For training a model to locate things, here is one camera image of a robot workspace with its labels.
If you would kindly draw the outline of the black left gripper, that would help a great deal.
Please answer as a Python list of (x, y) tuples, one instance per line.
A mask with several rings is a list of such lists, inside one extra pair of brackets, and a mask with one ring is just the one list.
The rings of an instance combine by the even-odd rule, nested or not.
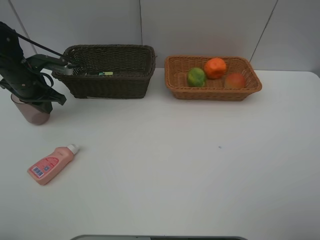
[(64, 105), (66, 97), (53, 89), (52, 77), (23, 63), (1, 63), (0, 86), (41, 113), (50, 114), (52, 102)]

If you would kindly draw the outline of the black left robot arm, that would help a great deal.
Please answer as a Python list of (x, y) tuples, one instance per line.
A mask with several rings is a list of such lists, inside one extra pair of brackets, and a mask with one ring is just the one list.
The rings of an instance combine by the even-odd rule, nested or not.
[(3, 77), (0, 87), (21, 102), (49, 114), (53, 110), (52, 103), (64, 105), (66, 97), (53, 89), (52, 77), (42, 69), (64, 69), (68, 62), (43, 54), (25, 58), (19, 39), (29, 41), (5, 23), (0, 23), (0, 75)]

